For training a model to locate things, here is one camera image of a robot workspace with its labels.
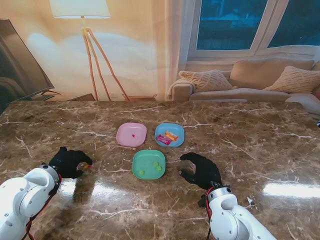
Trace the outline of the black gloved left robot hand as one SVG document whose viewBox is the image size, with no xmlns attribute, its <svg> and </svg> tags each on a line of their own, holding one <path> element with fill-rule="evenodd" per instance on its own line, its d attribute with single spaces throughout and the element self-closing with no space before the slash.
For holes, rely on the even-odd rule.
<svg viewBox="0 0 320 240">
<path fill-rule="evenodd" d="M 48 165 L 56 170 L 62 178 L 76 179 L 83 175 L 78 169 L 80 163 L 93 164 L 93 160 L 81 150 L 67 150 L 65 146 L 60 147 Z"/>
</svg>

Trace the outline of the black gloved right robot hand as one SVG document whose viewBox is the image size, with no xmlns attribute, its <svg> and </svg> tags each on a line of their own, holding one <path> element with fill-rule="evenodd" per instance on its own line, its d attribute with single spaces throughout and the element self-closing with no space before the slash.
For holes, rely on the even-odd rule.
<svg viewBox="0 0 320 240">
<path fill-rule="evenodd" d="M 188 183 L 197 185 L 204 190 L 208 190 L 213 186 L 211 182 L 223 185 L 219 169 L 210 159 L 194 152 L 183 154 L 179 159 L 181 161 L 191 161 L 195 165 L 194 174 L 184 169 L 179 171 L 180 176 Z"/>
</svg>

